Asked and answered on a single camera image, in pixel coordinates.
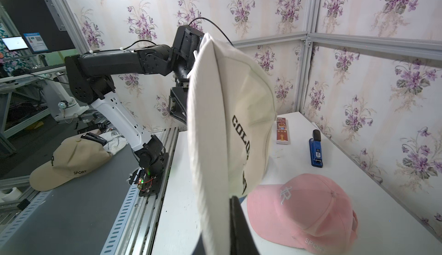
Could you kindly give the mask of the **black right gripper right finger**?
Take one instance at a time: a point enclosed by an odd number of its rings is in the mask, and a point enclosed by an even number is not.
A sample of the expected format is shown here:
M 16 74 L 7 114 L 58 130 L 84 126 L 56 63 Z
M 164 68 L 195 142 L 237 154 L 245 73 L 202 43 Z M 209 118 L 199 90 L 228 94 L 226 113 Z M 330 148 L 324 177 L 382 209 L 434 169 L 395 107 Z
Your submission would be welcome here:
M 259 255 L 239 199 L 233 196 L 230 206 L 230 254 Z

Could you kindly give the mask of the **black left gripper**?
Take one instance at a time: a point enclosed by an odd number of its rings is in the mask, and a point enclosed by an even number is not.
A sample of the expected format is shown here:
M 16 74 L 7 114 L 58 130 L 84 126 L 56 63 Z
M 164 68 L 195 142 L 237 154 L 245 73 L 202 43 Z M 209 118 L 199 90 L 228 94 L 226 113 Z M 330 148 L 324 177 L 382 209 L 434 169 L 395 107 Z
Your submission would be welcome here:
M 170 89 L 169 114 L 178 121 L 187 124 L 187 99 L 189 79 L 174 72 L 176 86 Z

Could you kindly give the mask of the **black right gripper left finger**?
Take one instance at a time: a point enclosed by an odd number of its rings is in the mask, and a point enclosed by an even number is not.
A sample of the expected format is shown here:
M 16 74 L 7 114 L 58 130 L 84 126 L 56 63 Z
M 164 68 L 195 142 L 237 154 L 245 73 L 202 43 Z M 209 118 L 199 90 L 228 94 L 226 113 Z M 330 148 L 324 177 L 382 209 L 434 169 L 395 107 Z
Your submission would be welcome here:
M 206 251 L 204 249 L 204 244 L 203 244 L 203 238 L 202 238 L 201 234 L 200 234 L 198 242 L 192 252 L 192 255 L 206 255 Z

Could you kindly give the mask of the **grey white baseball cap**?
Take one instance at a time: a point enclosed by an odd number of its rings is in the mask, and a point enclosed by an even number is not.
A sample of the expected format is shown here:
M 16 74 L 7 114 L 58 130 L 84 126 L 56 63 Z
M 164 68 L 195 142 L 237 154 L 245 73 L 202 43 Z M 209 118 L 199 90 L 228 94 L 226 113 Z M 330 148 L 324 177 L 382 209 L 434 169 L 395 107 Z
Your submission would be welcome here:
M 200 239 L 206 254 L 228 255 L 230 201 L 264 177 L 276 101 L 266 72 L 233 46 L 204 34 L 195 57 L 186 120 Z

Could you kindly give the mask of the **pink baseball cap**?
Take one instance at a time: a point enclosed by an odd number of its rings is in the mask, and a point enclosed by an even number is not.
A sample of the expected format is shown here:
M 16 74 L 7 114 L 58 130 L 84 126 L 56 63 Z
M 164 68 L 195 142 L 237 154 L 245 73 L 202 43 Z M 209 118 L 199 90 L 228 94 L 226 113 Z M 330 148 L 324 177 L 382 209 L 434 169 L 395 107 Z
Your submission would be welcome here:
M 246 201 L 253 230 L 279 245 L 338 255 L 350 250 L 358 237 L 350 197 L 319 174 L 300 174 L 282 185 L 259 185 Z

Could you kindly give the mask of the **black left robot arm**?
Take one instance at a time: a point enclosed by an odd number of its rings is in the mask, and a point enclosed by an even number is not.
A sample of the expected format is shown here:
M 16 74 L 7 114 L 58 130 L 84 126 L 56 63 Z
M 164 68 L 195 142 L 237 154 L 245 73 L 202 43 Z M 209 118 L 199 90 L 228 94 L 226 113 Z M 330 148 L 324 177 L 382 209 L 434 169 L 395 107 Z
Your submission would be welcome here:
M 195 62 L 197 48 L 185 45 L 156 45 L 139 50 L 112 50 L 66 57 L 69 86 L 74 97 L 98 110 L 130 144 L 139 166 L 159 174 L 167 153 L 159 138 L 147 132 L 117 100 L 113 75 L 174 73 L 176 86 L 170 91 L 166 113 L 186 123 L 187 75 Z

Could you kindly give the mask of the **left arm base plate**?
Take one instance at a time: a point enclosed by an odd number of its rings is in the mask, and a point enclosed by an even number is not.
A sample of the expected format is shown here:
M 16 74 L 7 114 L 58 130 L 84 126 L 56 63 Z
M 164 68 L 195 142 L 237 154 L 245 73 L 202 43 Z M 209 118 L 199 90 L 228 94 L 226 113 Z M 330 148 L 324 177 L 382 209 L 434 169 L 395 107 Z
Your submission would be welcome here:
M 168 161 L 169 153 L 163 153 L 149 168 L 136 169 L 127 180 L 129 185 L 134 185 L 138 189 L 140 197 L 158 196 Z

